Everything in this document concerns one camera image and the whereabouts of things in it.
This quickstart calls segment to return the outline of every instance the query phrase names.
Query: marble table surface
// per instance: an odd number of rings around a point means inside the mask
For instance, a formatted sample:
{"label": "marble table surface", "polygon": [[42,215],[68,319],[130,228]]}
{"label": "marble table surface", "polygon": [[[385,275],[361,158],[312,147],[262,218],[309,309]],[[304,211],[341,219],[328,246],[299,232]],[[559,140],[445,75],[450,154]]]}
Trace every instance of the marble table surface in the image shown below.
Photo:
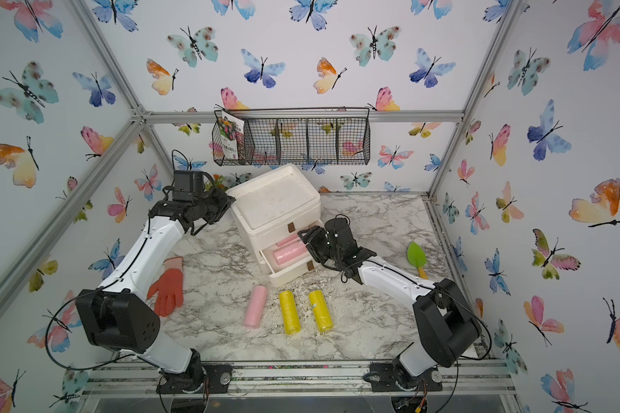
{"label": "marble table surface", "polygon": [[[406,260],[411,241],[425,251],[430,279],[450,277],[430,219],[417,194],[322,194],[322,221],[338,213],[351,219],[360,246],[415,274]],[[338,272],[318,268],[281,288],[241,241],[230,213],[197,236],[185,235],[170,256],[184,259],[184,304],[162,319],[163,330],[203,360],[390,359],[418,341],[413,313],[378,290]],[[254,285],[269,289],[260,327],[247,330],[243,317]],[[285,335],[278,293],[294,293],[302,331]],[[334,328],[320,335],[308,294],[321,289]]]}

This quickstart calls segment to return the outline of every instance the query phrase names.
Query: teal butterfly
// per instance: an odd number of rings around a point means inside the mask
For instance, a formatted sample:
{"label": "teal butterfly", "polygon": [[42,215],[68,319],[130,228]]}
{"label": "teal butterfly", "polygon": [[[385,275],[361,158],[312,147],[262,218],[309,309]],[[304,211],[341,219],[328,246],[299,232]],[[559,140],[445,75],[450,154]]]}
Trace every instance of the teal butterfly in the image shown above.
{"label": "teal butterfly", "polygon": [[41,78],[43,70],[37,62],[29,62],[23,69],[22,80],[19,82],[12,71],[9,71],[14,80],[3,77],[4,80],[14,83],[21,90],[6,87],[0,89],[0,104],[5,108],[16,108],[17,115],[25,120],[33,120],[38,124],[43,123],[43,113],[41,109],[45,108],[43,102],[57,103],[58,92],[50,81]]}
{"label": "teal butterfly", "polygon": [[397,46],[391,40],[396,38],[401,31],[399,26],[393,26],[375,36],[374,34],[377,32],[376,26],[374,26],[374,30],[371,30],[369,27],[368,30],[372,35],[372,39],[365,34],[352,34],[349,38],[349,41],[355,47],[354,57],[362,67],[368,64],[372,53],[374,53],[375,59],[378,54],[385,61],[393,57],[393,52]]}

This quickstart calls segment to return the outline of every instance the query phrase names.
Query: pink butterfly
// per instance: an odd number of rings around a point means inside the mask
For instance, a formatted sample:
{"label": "pink butterfly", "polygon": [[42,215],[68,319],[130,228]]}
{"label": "pink butterfly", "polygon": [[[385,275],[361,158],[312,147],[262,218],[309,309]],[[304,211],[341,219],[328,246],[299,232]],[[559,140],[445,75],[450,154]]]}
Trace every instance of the pink butterfly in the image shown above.
{"label": "pink butterfly", "polygon": [[145,174],[145,179],[138,178],[134,182],[140,191],[145,191],[145,199],[151,201],[154,199],[154,191],[160,191],[162,186],[160,180],[157,179],[158,170],[156,169],[156,164],[149,170],[149,176],[147,176],[145,171],[143,171],[143,174]]}
{"label": "pink butterfly", "polygon": [[122,195],[122,191],[119,188],[115,188],[115,198],[119,203],[112,203],[107,206],[107,214],[111,217],[115,217],[115,222],[120,223],[124,220],[126,216],[126,209],[129,208],[129,202],[131,202],[131,197],[124,201],[124,195]]}
{"label": "pink butterfly", "polygon": [[[66,303],[70,299],[74,298],[73,291],[66,293],[64,301]],[[65,351],[71,343],[69,342],[69,333],[72,327],[82,325],[81,318],[78,316],[76,310],[76,302],[72,301],[67,304],[62,310],[62,318],[54,318],[53,326],[48,332],[48,344],[52,351]],[[45,346],[45,340],[43,335],[46,333],[46,327],[37,330],[33,335],[28,338],[28,343],[33,343],[39,348]]]}
{"label": "pink butterfly", "polygon": [[462,167],[457,169],[457,175],[459,176],[459,180],[463,180],[464,182],[466,182],[466,186],[469,186],[469,181],[467,181],[466,179],[471,177],[474,172],[475,167],[470,167],[469,170],[466,170],[466,159],[462,160]]}
{"label": "pink butterfly", "polygon": [[381,145],[381,151],[379,155],[382,158],[379,159],[379,167],[383,168],[384,166],[390,164],[393,165],[394,169],[400,169],[404,166],[404,162],[402,159],[407,159],[413,154],[413,151],[402,151],[398,152],[399,146],[395,147],[395,151],[391,151],[388,146]]}
{"label": "pink butterfly", "polygon": [[18,9],[14,15],[14,24],[26,39],[35,42],[39,42],[39,30],[43,29],[57,38],[62,37],[62,23],[47,12],[52,6],[51,0],[0,0],[3,9]]}
{"label": "pink butterfly", "polygon": [[553,318],[549,318],[548,320],[544,319],[544,300],[537,295],[533,296],[533,299],[530,302],[524,303],[524,309],[526,309],[526,315],[530,319],[529,323],[537,328],[537,331],[542,334],[544,337],[544,345],[548,347],[547,343],[551,344],[549,339],[547,339],[544,334],[545,331],[551,332],[565,332],[565,327],[562,326],[561,322],[554,320]]}

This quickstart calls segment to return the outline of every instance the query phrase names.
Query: wire basket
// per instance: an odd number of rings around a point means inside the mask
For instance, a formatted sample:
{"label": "wire basket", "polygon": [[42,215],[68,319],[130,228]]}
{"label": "wire basket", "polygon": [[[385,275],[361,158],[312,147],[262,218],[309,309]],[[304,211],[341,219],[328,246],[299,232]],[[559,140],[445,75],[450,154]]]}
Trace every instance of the wire basket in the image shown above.
{"label": "wire basket", "polygon": [[243,119],[237,136],[238,159],[225,158],[221,111],[212,132],[214,161],[225,165],[367,165],[370,161],[370,111],[366,108],[259,109],[226,111]]}

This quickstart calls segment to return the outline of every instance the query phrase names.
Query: orange gardening glove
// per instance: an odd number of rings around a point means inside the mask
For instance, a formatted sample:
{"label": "orange gardening glove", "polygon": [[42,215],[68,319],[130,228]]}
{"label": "orange gardening glove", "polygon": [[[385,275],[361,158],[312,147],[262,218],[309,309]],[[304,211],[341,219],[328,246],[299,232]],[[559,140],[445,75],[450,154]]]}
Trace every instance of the orange gardening glove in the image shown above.
{"label": "orange gardening glove", "polygon": [[167,317],[184,303],[184,273],[182,272],[182,258],[176,257],[164,262],[165,272],[157,282],[149,287],[147,298],[158,292],[154,313]]}

